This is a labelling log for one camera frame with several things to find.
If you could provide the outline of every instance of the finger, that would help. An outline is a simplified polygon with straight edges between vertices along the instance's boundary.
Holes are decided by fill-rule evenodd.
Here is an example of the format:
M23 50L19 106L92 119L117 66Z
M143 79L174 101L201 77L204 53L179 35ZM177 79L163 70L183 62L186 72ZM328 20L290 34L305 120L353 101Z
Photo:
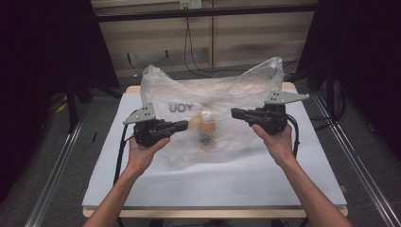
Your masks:
M150 147L149 149L156 153L159 149L164 148L166 144L168 144L170 142L170 138L166 137L163 138L161 140L159 140L155 145L153 145L152 147Z
M265 130L262 129L259 125L252 125L253 131L259 136L261 139L265 140L267 136L269 136Z

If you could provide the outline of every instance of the plastic bag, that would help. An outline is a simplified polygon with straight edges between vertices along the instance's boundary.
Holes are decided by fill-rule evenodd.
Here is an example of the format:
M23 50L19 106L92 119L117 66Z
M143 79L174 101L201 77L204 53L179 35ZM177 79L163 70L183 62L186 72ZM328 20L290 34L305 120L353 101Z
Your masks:
M254 134L242 133L248 125L231 117L232 108L263 107L271 89L281 90L281 58L271 58L237 77L173 80L151 65L141 83L142 101L152 102L158 119L189 121L187 131L171 137L160 153L177 165L221 162L235 158Z

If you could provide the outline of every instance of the wrist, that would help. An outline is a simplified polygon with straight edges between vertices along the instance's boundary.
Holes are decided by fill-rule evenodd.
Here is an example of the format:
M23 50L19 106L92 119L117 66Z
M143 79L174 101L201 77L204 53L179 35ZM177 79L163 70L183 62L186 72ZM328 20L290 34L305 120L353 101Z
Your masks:
M142 171L139 168L129 167L127 166L126 169L121 173L121 175L125 175L130 179L137 179L142 175Z
M283 170L290 169L292 167L298 166L298 161L296 158L292 155L288 156L286 159L283 159L278 165L283 168Z

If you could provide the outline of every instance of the white tabletop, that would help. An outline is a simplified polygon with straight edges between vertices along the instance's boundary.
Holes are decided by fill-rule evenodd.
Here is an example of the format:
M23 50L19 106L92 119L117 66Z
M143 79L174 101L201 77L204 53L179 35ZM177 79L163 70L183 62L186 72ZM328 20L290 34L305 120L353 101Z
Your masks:
M295 93L295 89L284 89ZM100 153L82 206L97 207L113 185L113 175L123 131L123 120L142 106L139 94L124 94L117 115ZM287 104L287 113L298 121L300 146L297 159L321 191L338 207L346 204L339 184L309 121L302 102ZM275 164L247 123L235 120L250 137L249 143L231 150L226 161L176 166L162 152L135 183L125 209L203 209L203 208L293 208L301 204L283 171ZM129 127L127 135L132 134ZM122 168L127 164L126 148Z

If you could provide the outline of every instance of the floor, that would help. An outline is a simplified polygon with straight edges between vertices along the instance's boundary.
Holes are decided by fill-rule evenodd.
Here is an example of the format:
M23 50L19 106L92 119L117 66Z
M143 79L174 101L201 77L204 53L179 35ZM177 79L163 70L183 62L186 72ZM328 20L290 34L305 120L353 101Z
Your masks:
M264 59L263 56L265 53L269 53L271 46L250 46L248 49L241 46L238 49L242 51L238 56L244 56L245 60L253 56L253 60L238 64L239 61L227 58L227 61L221 62L221 66L227 66L225 69L249 69ZM298 57L293 56L294 51L286 52L285 48L283 53L285 61L296 60ZM168 58L165 52L130 54L131 63L126 54L112 56L121 85L119 91L123 92L126 87L139 84L141 71L149 64L166 69L165 71L174 79L199 78L186 70L186 66L183 65L182 51L170 50L168 54ZM207 54L204 49L194 50L194 56L199 67L207 67ZM193 63L188 65L195 70ZM291 73L295 69L296 62L292 62L286 67L286 72ZM235 75L238 75L238 71L218 72L213 74L213 77ZM295 85L298 92L309 92L305 79L296 81ZM318 95L324 96L324 91L323 86ZM62 160L63 169L57 173L60 178L53 184L52 191L44 191L48 185L49 176L52 175L52 172L55 174L53 171L55 164L62 159L62 151L66 150L65 141L71 137L71 134L67 133L68 113L66 109L59 113L52 111L49 114L37 152L29 166L26 167L23 176L12 187L9 196L0 204L0 226L78 226L86 220L81 213L80 205L119 103L118 99L107 96L98 90L93 90L92 94L94 96L92 103L78 105L81 119L78 137L75 138L74 146L68 148L67 155ZM310 117L322 115L315 100L308 100L304 102L304 105ZM386 199L395 213L395 218L392 219L395 220L394 223L389 223L379 212L379 204L373 200L374 195L366 189L364 181L356 171L357 166L350 162L349 156L333 133L334 128L325 127L318 130L317 134L339 184L344 189L349 209L348 218L354 226L399 226L396 221L401 214L401 196L399 194L401 191L401 161L392 155L380 134L371 131L372 127L369 123L352 101L347 99L347 109L340 120L340 126L353 146L354 151L351 157L358 158L366 166L374 183L380 189L379 192L383 195L380 198ZM313 124L319 127L326 123L313 121ZM49 200L40 207L42 215L36 220L30 221L32 212L38 208L36 205L43 193L47 194ZM122 221L125 226L148 226L150 222L148 219L127 218L123 218ZM208 221L204 219L170 219L165 221L165 226L189 224L204 226ZM285 219L283 222L286 222L287 226L298 226L301 220ZM227 225L270 226L270 221L267 219L233 219L228 221Z

